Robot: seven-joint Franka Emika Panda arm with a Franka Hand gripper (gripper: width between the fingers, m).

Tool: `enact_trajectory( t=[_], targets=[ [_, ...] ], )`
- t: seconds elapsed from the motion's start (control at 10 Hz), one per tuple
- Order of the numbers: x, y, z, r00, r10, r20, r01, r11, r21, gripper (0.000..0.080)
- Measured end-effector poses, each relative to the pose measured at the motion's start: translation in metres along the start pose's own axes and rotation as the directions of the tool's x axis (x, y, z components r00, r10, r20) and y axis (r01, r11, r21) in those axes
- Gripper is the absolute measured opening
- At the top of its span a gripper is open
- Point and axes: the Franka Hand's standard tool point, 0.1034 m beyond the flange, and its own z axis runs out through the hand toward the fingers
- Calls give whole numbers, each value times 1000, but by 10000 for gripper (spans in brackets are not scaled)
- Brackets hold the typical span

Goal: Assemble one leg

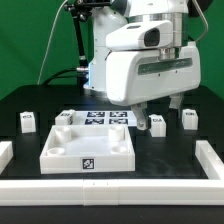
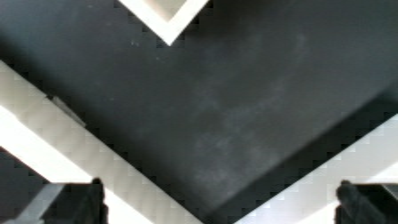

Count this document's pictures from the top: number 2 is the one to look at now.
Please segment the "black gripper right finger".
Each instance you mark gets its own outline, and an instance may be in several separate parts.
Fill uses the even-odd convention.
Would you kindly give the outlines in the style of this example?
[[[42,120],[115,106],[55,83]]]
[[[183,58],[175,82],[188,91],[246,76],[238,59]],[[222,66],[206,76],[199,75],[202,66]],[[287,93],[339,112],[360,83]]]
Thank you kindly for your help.
[[[398,224],[398,183],[341,181],[334,224]]]

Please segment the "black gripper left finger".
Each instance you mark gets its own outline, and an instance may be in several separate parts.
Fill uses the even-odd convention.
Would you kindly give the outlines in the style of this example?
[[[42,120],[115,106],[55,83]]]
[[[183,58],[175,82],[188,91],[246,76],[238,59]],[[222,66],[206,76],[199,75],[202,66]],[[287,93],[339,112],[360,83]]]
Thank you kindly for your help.
[[[108,224],[101,179],[46,184],[19,214],[0,224]]]

